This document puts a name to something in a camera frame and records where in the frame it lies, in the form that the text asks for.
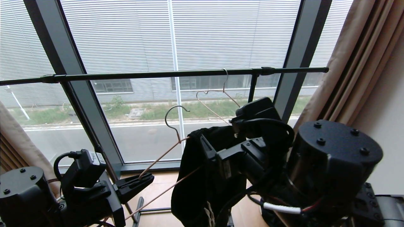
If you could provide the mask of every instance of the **black garment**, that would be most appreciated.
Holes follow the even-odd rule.
[[[191,132],[182,155],[178,180],[205,164],[206,158],[200,142],[202,134],[216,151],[228,149],[246,140],[235,138],[231,126],[202,128]],[[215,216],[216,227],[227,226],[230,208],[239,200],[229,204],[220,217],[217,216],[231,198],[246,188],[246,178],[238,175],[217,181],[218,177],[219,170],[210,172],[203,166],[174,187],[171,211],[185,227],[208,226],[208,215],[204,210],[207,208],[207,201]]]

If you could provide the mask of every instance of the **curtain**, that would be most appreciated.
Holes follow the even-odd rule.
[[[401,0],[354,0],[321,80],[298,119],[350,126],[381,75],[404,28]]]
[[[27,166],[43,169],[48,180],[56,176],[50,162],[32,143],[23,128],[0,101],[0,165],[1,173]],[[59,195],[59,182],[50,183],[55,196]]]

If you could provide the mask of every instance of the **label sticker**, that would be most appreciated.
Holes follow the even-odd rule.
[[[100,165],[100,161],[97,158],[97,155],[95,154],[94,151],[88,151],[88,153],[90,154],[91,160],[93,161],[93,165],[99,166]]]
[[[101,154],[101,153],[98,153],[98,152],[96,152],[96,153],[97,153],[98,159],[100,160],[100,163],[101,163],[101,164],[105,164],[105,160],[104,160],[104,157],[102,156],[102,154]]]

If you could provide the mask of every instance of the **curtain fold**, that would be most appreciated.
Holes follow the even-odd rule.
[[[354,0],[326,73],[298,119],[325,119],[348,126],[375,86],[404,28],[401,0]]]
[[[34,145],[19,123],[0,101],[0,165],[1,173],[12,169],[37,166],[48,180],[56,178],[53,167]],[[50,183],[55,196],[59,196],[59,182]]]

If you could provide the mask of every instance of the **wooden floor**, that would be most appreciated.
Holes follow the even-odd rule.
[[[140,192],[132,200],[129,201],[130,207],[133,211],[136,210],[138,199],[142,196],[145,203],[158,196],[161,192],[173,185],[178,176],[178,172],[155,173],[154,181],[145,190]],[[159,197],[157,200],[148,205],[145,209],[151,208],[165,208],[170,207],[172,189]],[[263,221],[259,206],[251,202],[247,197],[244,197],[237,203],[231,210],[235,227],[268,227]],[[126,226],[131,227],[133,224],[132,219],[126,221]],[[181,227],[181,222],[170,212],[157,213],[157,214],[142,214],[139,227]]]

